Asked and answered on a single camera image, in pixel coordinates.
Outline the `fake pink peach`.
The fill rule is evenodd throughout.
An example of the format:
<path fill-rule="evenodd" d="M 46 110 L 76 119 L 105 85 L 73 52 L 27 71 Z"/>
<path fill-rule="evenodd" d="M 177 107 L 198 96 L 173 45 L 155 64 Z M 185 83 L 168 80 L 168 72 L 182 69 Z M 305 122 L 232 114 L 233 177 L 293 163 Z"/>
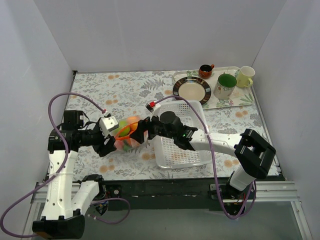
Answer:
<path fill-rule="evenodd" d="M 123 140 L 116 140 L 115 143 L 114 143 L 115 147 L 117 149 L 120 149 L 122 150 L 123 147 L 124 147 L 124 141 Z"/>

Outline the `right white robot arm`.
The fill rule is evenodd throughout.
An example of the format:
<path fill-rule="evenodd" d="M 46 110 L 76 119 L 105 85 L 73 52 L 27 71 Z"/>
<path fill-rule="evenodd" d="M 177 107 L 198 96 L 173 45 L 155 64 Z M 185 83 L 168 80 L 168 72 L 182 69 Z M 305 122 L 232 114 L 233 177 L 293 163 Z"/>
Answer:
<path fill-rule="evenodd" d="M 237 199 L 254 180 L 268 176 L 276 149 L 255 130 L 247 128 L 241 134 L 205 133 L 204 130 L 184 125 L 172 111 L 160 116 L 140 120 L 129 137 L 142 144 L 156 136 L 172 139 L 182 150 L 211 151 L 235 157 L 240 167 L 231 174 L 225 186 L 225 194 Z"/>

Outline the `fake green apple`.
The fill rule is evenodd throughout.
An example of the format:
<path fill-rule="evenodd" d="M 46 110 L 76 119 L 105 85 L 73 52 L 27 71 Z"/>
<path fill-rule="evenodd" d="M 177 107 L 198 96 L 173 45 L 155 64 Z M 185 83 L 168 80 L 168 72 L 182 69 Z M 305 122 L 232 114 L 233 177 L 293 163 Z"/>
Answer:
<path fill-rule="evenodd" d="M 119 137 L 127 136 L 131 131 L 129 123 L 126 120 L 121 120 L 118 124 L 119 124 L 118 136 Z"/>

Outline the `fake green pear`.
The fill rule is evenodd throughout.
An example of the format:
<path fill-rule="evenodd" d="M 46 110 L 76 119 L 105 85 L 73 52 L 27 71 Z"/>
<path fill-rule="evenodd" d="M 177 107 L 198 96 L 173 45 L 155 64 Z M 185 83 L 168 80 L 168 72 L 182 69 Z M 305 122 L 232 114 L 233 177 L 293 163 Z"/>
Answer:
<path fill-rule="evenodd" d="M 132 148 L 132 147 L 129 146 L 129 145 L 124 145 L 124 146 L 123 146 L 123 150 L 126 151 L 126 152 L 129 151 L 129 150 L 131 150 L 131 148 Z"/>

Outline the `clear zip top bag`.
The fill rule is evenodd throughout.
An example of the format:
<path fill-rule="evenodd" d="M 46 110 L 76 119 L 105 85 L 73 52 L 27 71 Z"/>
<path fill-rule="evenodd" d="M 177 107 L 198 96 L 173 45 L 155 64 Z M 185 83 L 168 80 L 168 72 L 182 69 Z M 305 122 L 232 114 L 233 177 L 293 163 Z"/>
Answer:
<path fill-rule="evenodd" d="M 126 118 L 123 118 L 121 120 L 118 121 L 118 123 L 120 121 L 126 121 Z M 115 141 L 123 141 L 124 145 L 127 145 L 127 146 L 131 146 L 131 150 L 134 149 L 134 148 L 137 148 L 140 146 L 140 143 L 138 143 L 137 141 L 135 141 L 134 139 L 130 138 L 130 134 L 133 132 L 133 131 L 130 131 L 128 135 L 124 136 L 124 137 L 119 137 L 118 136 L 118 131 L 119 131 L 119 127 L 115 130 L 113 130 L 111 132 L 111 135 L 113 137 L 115 137 Z"/>

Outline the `white plastic perforated basket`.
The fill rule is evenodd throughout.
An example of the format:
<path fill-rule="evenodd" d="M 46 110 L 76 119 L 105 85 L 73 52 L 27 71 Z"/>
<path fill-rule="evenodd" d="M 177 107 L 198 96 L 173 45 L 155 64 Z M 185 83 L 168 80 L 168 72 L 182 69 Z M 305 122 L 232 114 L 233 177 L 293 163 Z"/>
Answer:
<path fill-rule="evenodd" d="M 205 113 L 199 101 L 190 100 L 189 104 L 183 100 L 162 101 L 159 114 L 167 111 L 174 112 L 184 125 L 201 130 L 208 128 Z M 174 144 L 173 139 L 160 136 L 156 136 L 152 141 L 156 164 L 162 169 L 189 168 L 212 161 L 210 151 L 183 150 Z"/>

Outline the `fake orange peach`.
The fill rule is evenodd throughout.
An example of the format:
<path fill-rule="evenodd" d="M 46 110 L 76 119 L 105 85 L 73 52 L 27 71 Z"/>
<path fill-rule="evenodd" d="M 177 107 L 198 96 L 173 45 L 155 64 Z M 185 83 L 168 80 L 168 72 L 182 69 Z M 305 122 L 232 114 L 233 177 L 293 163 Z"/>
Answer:
<path fill-rule="evenodd" d="M 136 115 L 136 116 L 130 116 L 126 118 L 126 122 L 130 125 L 130 124 L 134 124 L 137 123 L 140 120 L 140 116 Z"/>

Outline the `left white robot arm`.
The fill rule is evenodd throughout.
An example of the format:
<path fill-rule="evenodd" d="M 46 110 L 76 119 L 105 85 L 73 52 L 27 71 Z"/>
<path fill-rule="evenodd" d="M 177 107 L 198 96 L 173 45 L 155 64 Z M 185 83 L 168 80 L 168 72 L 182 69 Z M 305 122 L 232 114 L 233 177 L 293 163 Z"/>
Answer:
<path fill-rule="evenodd" d="M 101 157 L 116 150 L 111 132 L 119 124 L 110 114 L 98 119 L 93 129 L 84 129 L 84 112 L 66 110 L 63 122 L 48 138 L 49 180 L 45 205 L 32 231 L 46 240 L 80 239 L 85 230 L 85 213 L 91 202 L 106 196 L 103 177 L 86 176 L 72 195 L 73 173 L 81 147 L 92 147 Z"/>

